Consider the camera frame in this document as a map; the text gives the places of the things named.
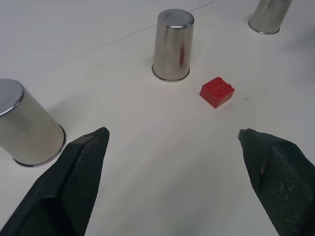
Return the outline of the red toy building brick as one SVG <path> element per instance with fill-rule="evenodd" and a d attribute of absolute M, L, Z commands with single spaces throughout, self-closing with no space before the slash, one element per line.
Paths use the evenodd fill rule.
<path fill-rule="evenodd" d="M 204 84 L 200 96 L 214 108 L 218 108 L 231 99 L 235 89 L 221 77 L 216 77 Z"/>

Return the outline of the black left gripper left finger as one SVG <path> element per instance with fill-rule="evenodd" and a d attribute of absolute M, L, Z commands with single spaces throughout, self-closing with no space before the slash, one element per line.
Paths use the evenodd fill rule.
<path fill-rule="evenodd" d="M 107 128 L 68 143 L 32 185 L 0 236 L 84 236 L 100 184 Z"/>

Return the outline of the stainless steel cup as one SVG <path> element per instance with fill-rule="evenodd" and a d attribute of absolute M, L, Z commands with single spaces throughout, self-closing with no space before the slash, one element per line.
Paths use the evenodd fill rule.
<path fill-rule="evenodd" d="M 56 158 L 66 132 L 18 81 L 0 79 L 0 147 L 21 166 L 37 167 Z"/>
<path fill-rule="evenodd" d="M 157 18 L 154 75 L 167 82 L 183 80 L 190 73 L 194 16 L 182 9 L 168 9 Z"/>
<path fill-rule="evenodd" d="M 276 34 L 280 31 L 292 0 L 259 0 L 249 27 L 260 34 Z"/>

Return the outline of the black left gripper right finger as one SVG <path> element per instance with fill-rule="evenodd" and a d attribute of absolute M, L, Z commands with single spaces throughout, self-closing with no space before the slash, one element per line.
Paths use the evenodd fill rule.
<path fill-rule="evenodd" d="M 279 236 L 315 236 L 315 166 L 285 139 L 241 129 L 252 188 Z"/>

